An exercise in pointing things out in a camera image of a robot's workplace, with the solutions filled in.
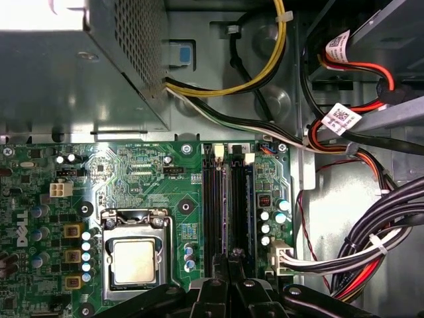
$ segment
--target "cable tie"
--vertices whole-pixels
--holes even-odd
[[[351,248],[353,248],[354,250],[358,250],[358,245],[353,243],[348,237],[344,238],[344,242],[346,244],[348,244]]]
[[[383,255],[387,255],[388,251],[387,251],[386,247],[383,245],[382,240],[380,240],[380,237],[378,237],[378,236],[376,236],[374,234],[371,234],[370,235],[370,242],[374,246],[377,246],[378,249],[382,251],[382,254]]]
[[[227,26],[227,34],[235,34],[240,33],[240,26],[239,25],[229,25]]]
[[[286,23],[286,22],[292,21],[293,19],[294,19],[293,11],[287,11],[287,12],[283,13],[282,15],[277,16],[276,17],[276,22],[277,23],[278,22],[284,22],[284,23]]]
[[[389,194],[390,190],[388,189],[377,189],[376,190],[376,196],[377,197],[382,197],[383,195]]]

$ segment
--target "white label sticker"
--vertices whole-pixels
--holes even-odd
[[[321,121],[328,129],[341,136],[346,130],[351,129],[362,116],[349,108],[337,103]]]
[[[333,61],[347,63],[349,62],[346,56],[346,45],[349,39],[350,30],[340,34],[332,39],[325,47],[325,51]]]

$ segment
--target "chip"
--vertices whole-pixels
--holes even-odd
[[[32,159],[40,159],[41,158],[41,150],[40,149],[31,149],[29,152],[29,156]]]
[[[64,238],[76,239],[81,237],[82,227],[82,223],[64,225]]]
[[[81,262],[81,250],[66,250],[65,251],[65,263],[73,264]]]
[[[65,277],[65,290],[79,290],[81,287],[81,276]]]
[[[30,183],[30,176],[29,175],[21,176],[21,183],[22,184],[29,184]]]
[[[12,310],[16,308],[16,299],[15,298],[6,298],[3,302],[3,309]]]

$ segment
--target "ram slot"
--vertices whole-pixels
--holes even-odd
[[[233,248],[248,252],[246,170],[242,158],[231,163],[231,238]]]
[[[223,252],[223,201],[225,171],[217,168],[210,144],[203,145],[203,262],[205,277],[212,275],[213,256]]]

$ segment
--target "mounting screw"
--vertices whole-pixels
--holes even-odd
[[[78,52],[77,57],[90,62],[96,62],[99,60],[97,55],[90,52]]]
[[[153,220],[152,220],[152,223],[153,223],[153,225],[155,226],[155,227],[164,227],[164,220],[162,219],[162,218],[160,218],[160,217],[155,217]]]
[[[253,287],[254,282],[252,280],[247,280],[243,283],[246,287]]]
[[[279,144],[278,145],[278,151],[279,152],[282,152],[282,153],[285,153],[285,152],[287,152],[287,146],[285,145],[285,144]]]
[[[183,154],[191,154],[191,151],[193,151],[193,147],[191,147],[190,144],[183,144],[181,147],[181,151]]]
[[[289,289],[289,293],[291,293],[292,295],[300,295],[302,291],[297,287],[291,287]]]
[[[13,155],[13,149],[12,148],[9,148],[9,147],[6,147],[6,148],[3,149],[3,154],[6,157],[10,157],[10,156]]]
[[[106,228],[113,229],[117,223],[114,219],[107,219],[106,220]]]

